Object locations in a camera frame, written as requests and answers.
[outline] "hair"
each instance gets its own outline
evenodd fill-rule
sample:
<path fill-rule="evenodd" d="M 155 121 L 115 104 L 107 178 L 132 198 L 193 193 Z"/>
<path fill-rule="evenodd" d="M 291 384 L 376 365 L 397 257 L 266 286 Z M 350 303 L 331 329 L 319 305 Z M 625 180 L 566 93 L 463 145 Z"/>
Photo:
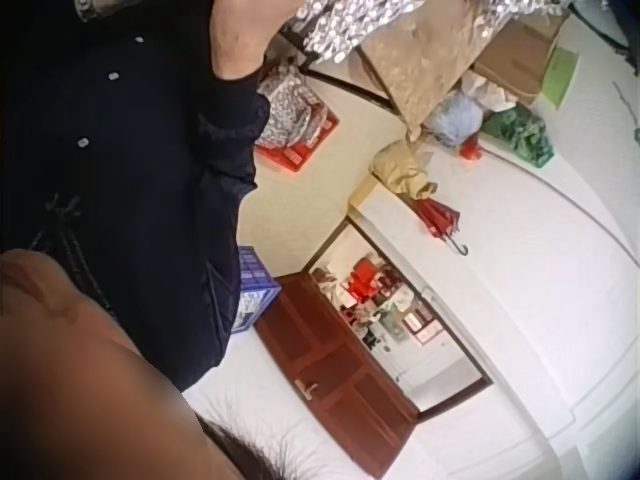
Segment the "hair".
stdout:
<path fill-rule="evenodd" d="M 300 480 L 288 470 L 286 458 L 270 459 L 246 438 L 209 423 L 196 414 L 204 434 L 224 453 L 246 480 Z"/>

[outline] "green bag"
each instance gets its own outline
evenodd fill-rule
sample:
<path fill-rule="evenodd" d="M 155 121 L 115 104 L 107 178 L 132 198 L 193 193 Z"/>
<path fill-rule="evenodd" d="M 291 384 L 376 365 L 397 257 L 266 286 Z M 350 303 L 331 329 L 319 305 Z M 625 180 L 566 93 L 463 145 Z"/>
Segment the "green bag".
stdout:
<path fill-rule="evenodd" d="M 518 157 L 534 167 L 544 167 L 554 155 L 544 120 L 524 105 L 496 113 L 481 130 L 506 142 Z"/>

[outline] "black shirt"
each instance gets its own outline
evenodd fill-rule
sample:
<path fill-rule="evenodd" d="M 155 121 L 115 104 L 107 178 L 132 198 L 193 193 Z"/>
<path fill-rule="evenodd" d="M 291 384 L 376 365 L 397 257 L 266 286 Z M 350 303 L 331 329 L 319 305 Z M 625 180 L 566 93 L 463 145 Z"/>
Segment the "black shirt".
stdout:
<path fill-rule="evenodd" d="M 184 390 L 237 310 L 238 209 L 269 110 L 257 74 L 212 74 L 210 0 L 86 25 L 71 0 L 23 3 L 38 8 L 10 47 L 2 248 L 58 260 Z"/>

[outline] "blue plastic crate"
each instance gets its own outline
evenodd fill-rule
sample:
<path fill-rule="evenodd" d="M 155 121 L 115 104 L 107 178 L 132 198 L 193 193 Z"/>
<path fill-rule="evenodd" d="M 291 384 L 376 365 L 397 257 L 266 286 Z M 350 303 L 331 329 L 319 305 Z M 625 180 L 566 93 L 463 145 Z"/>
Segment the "blue plastic crate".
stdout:
<path fill-rule="evenodd" d="M 282 289 L 271 278 L 253 247 L 240 247 L 239 250 L 240 305 L 231 333 L 251 328 Z"/>

